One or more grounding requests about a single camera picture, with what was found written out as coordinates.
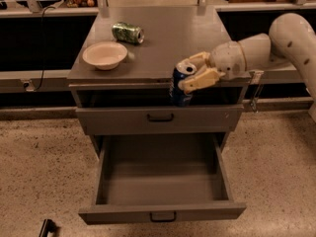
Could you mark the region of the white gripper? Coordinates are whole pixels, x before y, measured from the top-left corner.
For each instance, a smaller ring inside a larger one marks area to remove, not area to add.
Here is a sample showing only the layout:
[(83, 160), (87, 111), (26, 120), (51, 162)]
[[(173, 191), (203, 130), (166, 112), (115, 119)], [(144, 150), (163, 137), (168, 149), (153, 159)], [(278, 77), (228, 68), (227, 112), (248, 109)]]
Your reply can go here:
[(196, 74), (181, 80), (179, 88), (189, 94), (195, 90), (214, 86), (220, 78), (233, 80), (242, 78), (246, 72), (246, 61), (241, 45), (237, 41), (220, 44), (209, 52), (200, 52), (177, 63), (179, 71), (197, 71)]

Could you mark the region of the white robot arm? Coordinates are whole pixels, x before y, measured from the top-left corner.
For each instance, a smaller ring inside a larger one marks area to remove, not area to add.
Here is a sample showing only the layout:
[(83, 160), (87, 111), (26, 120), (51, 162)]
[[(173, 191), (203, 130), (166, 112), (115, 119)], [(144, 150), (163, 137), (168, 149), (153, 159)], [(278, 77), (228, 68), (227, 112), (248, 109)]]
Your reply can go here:
[(190, 95), (221, 79), (271, 70), (277, 66), (276, 57), (295, 67), (310, 96), (316, 98), (316, 33), (307, 20), (294, 13), (277, 17), (266, 34), (231, 40), (178, 62), (175, 71), (180, 75), (173, 79), (173, 87)]

